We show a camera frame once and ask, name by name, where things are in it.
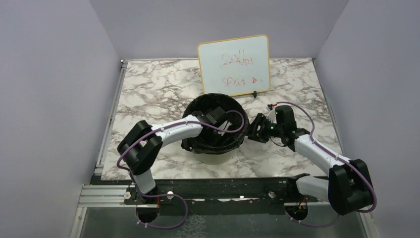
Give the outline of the black plastic trash bag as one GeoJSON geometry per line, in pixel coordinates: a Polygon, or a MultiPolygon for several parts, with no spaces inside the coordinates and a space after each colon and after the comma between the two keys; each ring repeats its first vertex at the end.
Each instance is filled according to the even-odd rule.
{"type": "Polygon", "coordinates": [[[195,98],[183,113],[184,118],[188,115],[196,116],[199,121],[217,128],[227,120],[232,123],[223,136],[217,130],[204,126],[197,137],[183,139],[181,147],[195,154],[223,154],[239,148],[250,124],[241,104],[232,97],[219,93],[195,98]]]}

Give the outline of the beige cylindrical trash bin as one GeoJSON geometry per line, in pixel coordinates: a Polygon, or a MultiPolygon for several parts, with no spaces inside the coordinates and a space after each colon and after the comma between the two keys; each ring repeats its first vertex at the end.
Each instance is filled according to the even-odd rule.
{"type": "Polygon", "coordinates": [[[195,154],[194,157],[204,164],[220,165],[226,163],[237,155],[237,150],[232,150],[223,154],[195,154]]]}

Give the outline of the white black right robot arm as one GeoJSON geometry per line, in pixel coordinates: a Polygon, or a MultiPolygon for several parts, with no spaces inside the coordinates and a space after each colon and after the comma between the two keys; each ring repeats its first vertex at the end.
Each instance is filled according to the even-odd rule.
{"type": "Polygon", "coordinates": [[[310,130],[299,128],[292,106],[293,103],[289,102],[270,105],[275,122],[259,113],[247,133],[250,140],[260,143],[266,143],[272,137],[279,138],[284,147],[306,157],[326,174],[327,179],[309,174],[289,178],[287,198],[293,202],[304,196],[320,198],[327,201],[338,215],[373,211],[377,206],[377,196],[366,163],[339,155],[316,140],[313,119],[310,119],[310,130]]]}

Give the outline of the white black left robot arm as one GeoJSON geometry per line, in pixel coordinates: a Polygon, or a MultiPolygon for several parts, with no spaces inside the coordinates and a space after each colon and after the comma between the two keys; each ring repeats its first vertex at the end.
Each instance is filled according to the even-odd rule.
{"type": "Polygon", "coordinates": [[[127,170],[137,185],[137,197],[143,203],[151,203],[156,196],[156,183],[151,167],[161,148],[187,138],[211,133],[219,135],[233,133],[234,130],[222,129],[228,124],[227,112],[218,107],[210,113],[195,111],[183,119],[172,123],[148,124],[145,120],[137,122],[117,147],[120,154],[117,166],[127,170]]]}

